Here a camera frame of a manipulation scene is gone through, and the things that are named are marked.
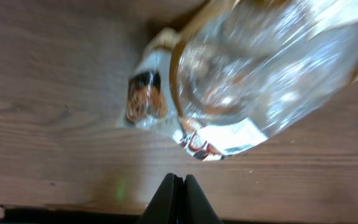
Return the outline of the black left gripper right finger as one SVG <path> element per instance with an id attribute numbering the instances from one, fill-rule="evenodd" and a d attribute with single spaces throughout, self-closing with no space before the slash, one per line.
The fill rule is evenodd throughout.
<path id="1" fill-rule="evenodd" d="M 195 176 L 185 179 L 185 214 L 189 224 L 223 224 L 216 215 Z"/>

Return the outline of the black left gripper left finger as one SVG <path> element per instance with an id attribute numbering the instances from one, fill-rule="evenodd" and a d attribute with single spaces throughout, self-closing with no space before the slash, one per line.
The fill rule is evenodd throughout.
<path id="1" fill-rule="evenodd" d="M 136 224 L 176 224 L 179 178 L 168 173 Z"/>

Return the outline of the brown and white snack bag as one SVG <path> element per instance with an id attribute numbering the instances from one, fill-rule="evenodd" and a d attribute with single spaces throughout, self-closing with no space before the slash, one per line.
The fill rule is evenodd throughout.
<path id="1" fill-rule="evenodd" d="M 358 0 L 210 1 L 160 31 L 117 125 L 217 161 L 255 147 L 358 81 Z"/>

